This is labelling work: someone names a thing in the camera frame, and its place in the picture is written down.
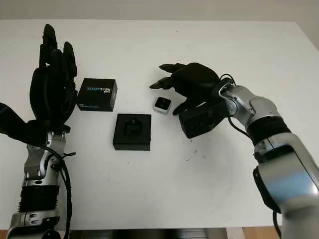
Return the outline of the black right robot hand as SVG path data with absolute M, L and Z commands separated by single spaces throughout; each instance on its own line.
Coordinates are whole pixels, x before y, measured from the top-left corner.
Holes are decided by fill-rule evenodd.
M 185 102 L 174 109 L 172 113 L 174 116 L 209 100 L 213 89 L 220 82 L 220 78 L 213 70 L 199 63 L 162 64 L 159 68 L 170 73 L 170 76 L 153 83 L 150 89 L 173 88 L 175 92 L 186 97 Z

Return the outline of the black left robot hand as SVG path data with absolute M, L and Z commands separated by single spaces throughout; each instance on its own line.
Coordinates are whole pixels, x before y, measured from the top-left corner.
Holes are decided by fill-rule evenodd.
M 32 75 L 30 104 L 36 121 L 47 131 L 70 132 L 65 123 L 77 99 L 74 78 L 77 66 L 74 50 L 65 42 L 58 49 L 55 30 L 46 24 L 39 51 L 39 66 Z

